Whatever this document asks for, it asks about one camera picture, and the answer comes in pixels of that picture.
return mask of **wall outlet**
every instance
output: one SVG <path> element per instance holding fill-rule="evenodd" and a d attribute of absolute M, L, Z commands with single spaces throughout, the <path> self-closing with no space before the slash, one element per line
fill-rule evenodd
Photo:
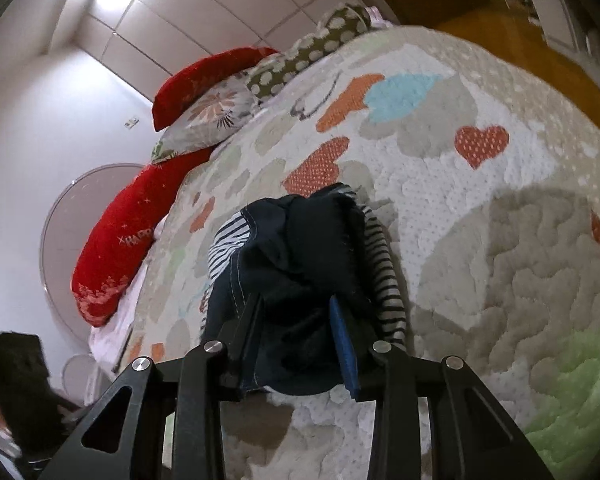
<path fill-rule="evenodd" d="M 137 117 L 133 116 L 131 117 L 126 123 L 125 123 L 125 128 L 127 130 L 130 130 L 131 128 L 133 128 L 134 126 L 136 126 L 136 124 L 138 124 L 140 122 L 140 119 L 138 119 Z"/>

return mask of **red pillow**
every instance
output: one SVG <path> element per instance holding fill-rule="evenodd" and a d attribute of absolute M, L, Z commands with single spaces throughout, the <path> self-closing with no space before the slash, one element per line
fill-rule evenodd
<path fill-rule="evenodd" d="M 212 148 L 146 166 L 105 209 L 82 249 L 71 290 L 82 317 L 103 326 L 138 272 L 184 177 L 209 160 Z"/>
<path fill-rule="evenodd" d="M 277 50 L 245 46 L 205 57 L 171 76 L 160 87 L 152 113 L 156 132 L 171 126 L 193 101 L 223 79 L 257 65 Z"/>

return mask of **quilted blanket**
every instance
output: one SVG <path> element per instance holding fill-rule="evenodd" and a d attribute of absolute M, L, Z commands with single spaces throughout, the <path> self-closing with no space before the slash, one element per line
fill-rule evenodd
<path fill-rule="evenodd" d="M 187 176 L 125 362 L 198 343 L 208 248 L 239 208 L 337 181 L 385 227 L 410 352 L 465 359 L 557 479 L 586 472 L 600 449 L 600 131 L 534 76 L 423 28 L 321 60 Z M 342 386 L 227 404 L 228 478 L 364 479 L 373 419 Z"/>

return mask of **white wall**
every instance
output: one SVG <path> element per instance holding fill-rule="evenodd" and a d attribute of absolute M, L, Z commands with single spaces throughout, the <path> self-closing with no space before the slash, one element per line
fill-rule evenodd
<path fill-rule="evenodd" d="M 0 17 L 0 82 L 44 54 L 66 0 L 13 0 Z"/>
<path fill-rule="evenodd" d="M 140 123 L 127 130 L 132 116 Z M 46 304 L 38 267 L 46 215 L 74 178 L 103 164 L 144 164 L 157 139 L 149 101 L 73 47 L 0 87 L 0 331 L 41 337 L 54 386 L 83 348 Z"/>

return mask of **black fabric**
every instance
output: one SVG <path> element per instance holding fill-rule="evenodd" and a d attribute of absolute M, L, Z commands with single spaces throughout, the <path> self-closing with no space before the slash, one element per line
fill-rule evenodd
<path fill-rule="evenodd" d="M 24 455 L 60 446 L 61 415 L 35 335 L 0 333 L 0 410 Z"/>
<path fill-rule="evenodd" d="M 354 200 L 334 192 L 338 186 L 309 198 L 266 198 L 242 210 L 251 236 L 214 283 L 203 340 L 217 338 L 249 294 L 263 297 L 262 335 L 245 389 L 311 395 L 342 382 L 329 320 L 333 295 L 354 316 L 378 325 L 360 271 L 364 214 Z"/>

